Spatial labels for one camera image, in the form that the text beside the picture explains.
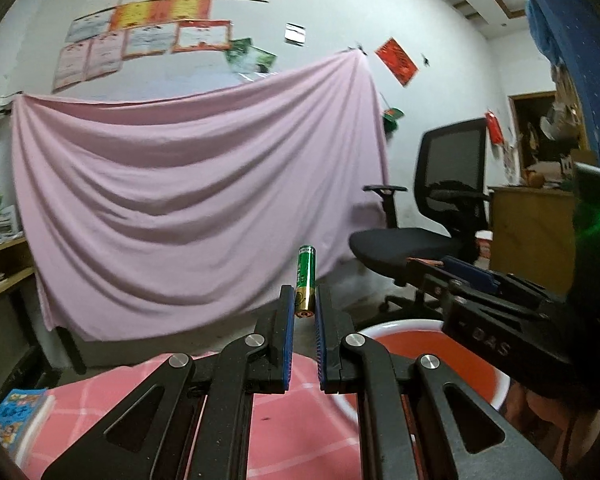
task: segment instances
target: chair backrest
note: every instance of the chair backrest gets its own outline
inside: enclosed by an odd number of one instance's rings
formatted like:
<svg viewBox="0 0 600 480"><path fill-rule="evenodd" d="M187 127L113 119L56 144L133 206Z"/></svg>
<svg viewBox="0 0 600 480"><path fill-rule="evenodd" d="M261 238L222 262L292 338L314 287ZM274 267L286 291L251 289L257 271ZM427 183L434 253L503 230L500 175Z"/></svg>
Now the chair backrest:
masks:
<svg viewBox="0 0 600 480"><path fill-rule="evenodd" d="M433 200L434 189L484 192L485 118L450 124L422 136L413 194L419 211L441 223L454 238L473 243L476 231L487 228L484 203L456 204Z"/></svg>

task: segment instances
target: chair base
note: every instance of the chair base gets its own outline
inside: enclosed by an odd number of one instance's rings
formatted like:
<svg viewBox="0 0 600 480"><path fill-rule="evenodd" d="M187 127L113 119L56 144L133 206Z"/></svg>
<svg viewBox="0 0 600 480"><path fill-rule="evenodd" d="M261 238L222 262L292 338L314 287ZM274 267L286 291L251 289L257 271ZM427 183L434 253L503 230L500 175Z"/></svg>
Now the chair base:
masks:
<svg viewBox="0 0 600 480"><path fill-rule="evenodd" d="M396 304L400 307L400 310L389 312L389 303ZM400 319L442 320L442 314L434 310L439 306L439 301L425 303L424 294L419 290L416 292L415 300L408 300L401 296L385 296L384 301L378 307L378 314L356 323L355 329L359 331L373 325L398 321Z"/></svg>

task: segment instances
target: blue cloth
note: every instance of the blue cloth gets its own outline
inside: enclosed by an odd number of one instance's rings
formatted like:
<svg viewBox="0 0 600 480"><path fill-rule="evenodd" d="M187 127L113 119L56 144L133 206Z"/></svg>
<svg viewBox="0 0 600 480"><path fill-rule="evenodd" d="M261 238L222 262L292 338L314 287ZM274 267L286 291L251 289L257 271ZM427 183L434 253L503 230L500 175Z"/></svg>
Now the blue cloth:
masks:
<svg viewBox="0 0 600 480"><path fill-rule="evenodd" d="M576 86L589 143L600 162L600 18L588 0L536 3Z"/></svg>
<svg viewBox="0 0 600 480"><path fill-rule="evenodd" d="M529 20L529 31L536 42L536 47L552 65L558 66L562 59L560 47L556 43L551 28L549 28L549 24L536 0L526 1L526 18Z"/></svg>

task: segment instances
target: white rim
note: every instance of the white rim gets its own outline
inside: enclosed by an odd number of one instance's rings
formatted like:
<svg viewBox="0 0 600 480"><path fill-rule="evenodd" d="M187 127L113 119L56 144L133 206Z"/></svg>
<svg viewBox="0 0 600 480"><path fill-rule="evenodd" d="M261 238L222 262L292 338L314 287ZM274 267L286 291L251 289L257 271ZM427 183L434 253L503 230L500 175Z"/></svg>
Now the white rim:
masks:
<svg viewBox="0 0 600 480"><path fill-rule="evenodd" d="M391 321L388 323L370 326L369 328L361 330L360 333L370 338L376 338L381 335L404 332L404 329L406 328L411 331L442 332L442 321L438 321L437 319L401 319L398 321ZM496 367L493 367L493 369L496 371L496 391L493 394L493 399L491 400L490 404L496 410L499 410L504 402L504 399L507 397L511 380L507 374L504 374ZM346 396L336 394L331 397L340 411L349 420L352 420L357 424L358 412L351 404L347 402Z"/></svg>

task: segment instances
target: book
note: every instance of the book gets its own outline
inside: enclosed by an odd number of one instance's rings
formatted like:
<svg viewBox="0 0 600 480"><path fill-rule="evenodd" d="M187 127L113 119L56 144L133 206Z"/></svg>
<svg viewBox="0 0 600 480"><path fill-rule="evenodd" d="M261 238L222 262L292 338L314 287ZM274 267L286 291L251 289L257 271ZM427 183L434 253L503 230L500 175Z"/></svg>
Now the book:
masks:
<svg viewBox="0 0 600 480"><path fill-rule="evenodd" d="M55 397L42 390L11 390L0 403L0 444L22 466L45 425Z"/></svg>

